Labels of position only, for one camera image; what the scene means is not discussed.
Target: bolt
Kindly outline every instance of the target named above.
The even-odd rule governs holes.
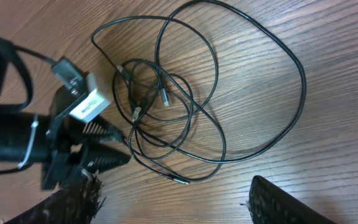
[[[70,84],[77,85],[77,81],[73,78],[73,79],[70,80]]]
[[[78,94],[78,91],[77,91],[76,89],[73,89],[73,90],[71,91],[71,94],[72,94],[72,95],[77,95],[77,94]]]

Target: wooden surface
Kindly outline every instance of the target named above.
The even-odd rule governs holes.
[[[110,83],[112,67],[91,45],[101,24],[133,15],[167,16],[185,1],[3,1],[0,36],[49,55],[66,56],[78,67]],[[338,223],[358,223],[358,0],[226,1],[248,13],[281,38],[303,63],[308,81],[305,110],[296,126],[275,147],[247,162],[228,164],[216,176],[191,185],[176,184],[143,169],[134,160],[101,175],[107,197],[93,223],[252,223],[247,209],[250,181],[262,175],[319,213]],[[207,111],[227,139],[227,158],[255,151],[291,119],[299,100],[295,65],[268,37],[247,21],[211,4],[197,4],[178,15],[213,44],[219,60],[218,88]],[[117,63],[129,58],[152,60],[161,22],[135,21],[103,31],[97,41]],[[50,67],[22,55],[33,76],[35,96],[26,109],[48,113],[61,85]],[[213,84],[208,49],[188,29],[170,25],[162,41],[163,67],[190,82],[201,102]],[[151,82],[148,70],[139,80]],[[123,88],[121,103],[127,109]],[[10,69],[3,102],[25,94]],[[183,114],[179,102],[168,109],[158,99],[151,111],[161,118]],[[116,107],[103,113],[129,134]],[[184,123],[160,125],[145,120],[161,138],[174,139]],[[182,147],[218,158],[218,132],[202,115],[192,122]],[[118,144],[120,150],[129,151]],[[147,147],[152,155],[163,153]],[[163,163],[189,177],[211,172],[213,165],[173,154]],[[11,167],[3,164],[0,167]],[[50,192],[40,192],[40,167],[0,177],[0,219],[8,220]]]

